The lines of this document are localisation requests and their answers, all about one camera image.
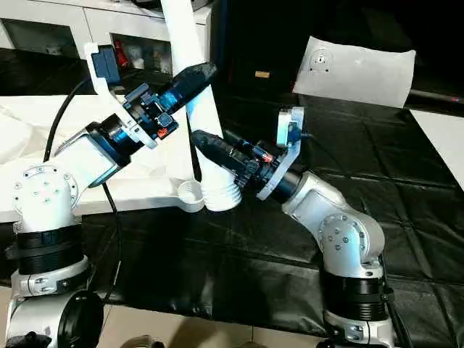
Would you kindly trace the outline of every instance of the white robotic arm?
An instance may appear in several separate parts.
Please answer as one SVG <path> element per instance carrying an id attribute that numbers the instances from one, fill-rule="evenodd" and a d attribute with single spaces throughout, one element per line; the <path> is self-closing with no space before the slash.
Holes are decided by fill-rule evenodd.
<path id="1" fill-rule="evenodd" d="M 249 184 L 261 200 L 272 196 L 283 212 L 301 223 L 323 253 L 323 319 L 327 347 L 394 347 L 392 321 L 386 311 L 391 290 L 384 282 L 379 257 L 385 238 L 370 216 L 351 208 L 339 190 L 306 171 L 291 167 L 299 154 L 304 110 L 279 115 L 278 151 L 252 145 L 232 132 L 224 139 L 202 130 L 192 133 L 203 154 Z"/>
<path id="2" fill-rule="evenodd" d="M 48 162 L 25 170 L 14 185 L 21 220 L 6 251 L 17 261 L 7 322 L 7 347 L 92 348 L 103 320 L 100 298 L 85 290 L 88 258 L 81 245 L 82 193 L 131 162 L 143 145 L 154 148 L 178 127 L 172 114 L 211 82 L 215 66 L 188 67 L 154 93 L 143 83 L 119 103 L 107 83 L 118 80 L 111 46 L 87 45 L 88 65 L 99 95 L 114 114 L 91 123 Z"/>

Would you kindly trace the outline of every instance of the white tube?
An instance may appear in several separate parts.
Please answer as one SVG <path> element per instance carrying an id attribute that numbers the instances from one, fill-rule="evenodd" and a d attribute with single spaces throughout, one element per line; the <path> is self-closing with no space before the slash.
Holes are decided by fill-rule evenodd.
<path id="1" fill-rule="evenodd" d="M 161 0 L 161 5 L 169 31 L 174 74 L 191 65 L 203 63 L 204 56 L 190 0 Z M 211 87 L 188 103 L 186 109 L 192 131 L 202 129 L 223 136 Z M 234 176 L 209 161 L 200 151 L 196 153 L 202 170 L 201 187 L 206 207 L 217 212 L 235 207 L 241 201 L 241 194 L 233 183 Z"/>

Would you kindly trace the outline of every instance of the black tablecloth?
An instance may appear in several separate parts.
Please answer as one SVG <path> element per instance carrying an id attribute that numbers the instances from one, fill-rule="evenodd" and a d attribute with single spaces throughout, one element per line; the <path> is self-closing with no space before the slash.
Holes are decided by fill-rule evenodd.
<path id="1" fill-rule="evenodd" d="M 82 62 L 0 50 L 0 94 L 66 94 L 86 74 Z M 129 88 L 166 79 L 129 71 Z M 305 127 L 335 154 L 305 143 L 300 162 L 366 210 L 386 235 L 385 257 L 397 306 L 416 347 L 464 344 L 464 195 L 405 110 L 293 94 L 246 95 L 215 87 L 224 128 L 272 141 L 282 106 L 305 106 Z M 325 336 L 321 254 L 312 236 L 270 200 L 244 193 L 235 209 L 188 214 L 176 208 L 123 212 L 123 269 L 112 299 L 121 304 Z M 83 219 L 85 251 L 97 260 L 112 216 Z M 0 225 L 0 247 L 12 241 Z M 112 245 L 98 274 L 105 290 Z M 15 266 L 0 259 L 9 283 Z"/>

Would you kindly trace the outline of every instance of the paper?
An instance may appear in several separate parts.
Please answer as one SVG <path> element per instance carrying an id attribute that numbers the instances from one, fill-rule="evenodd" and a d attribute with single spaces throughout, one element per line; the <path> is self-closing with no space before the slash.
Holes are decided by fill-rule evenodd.
<path id="1" fill-rule="evenodd" d="M 435 150 L 464 190 L 464 118 L 410 110 Z"/>
<path id="2" fill-rule="evenodd" d="M 415 51 L 376 51 L 310 37 L 293 92 L 403 108 Z"/>

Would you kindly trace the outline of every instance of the white cloth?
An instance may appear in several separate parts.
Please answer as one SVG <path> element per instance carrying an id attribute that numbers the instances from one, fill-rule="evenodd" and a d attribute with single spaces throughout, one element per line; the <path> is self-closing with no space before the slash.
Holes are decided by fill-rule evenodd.
<path id="1" fill-rule="evenodd" d="M 376 51 L 310 37 L 294 93 L 404 107 L 415 51 Z"/>

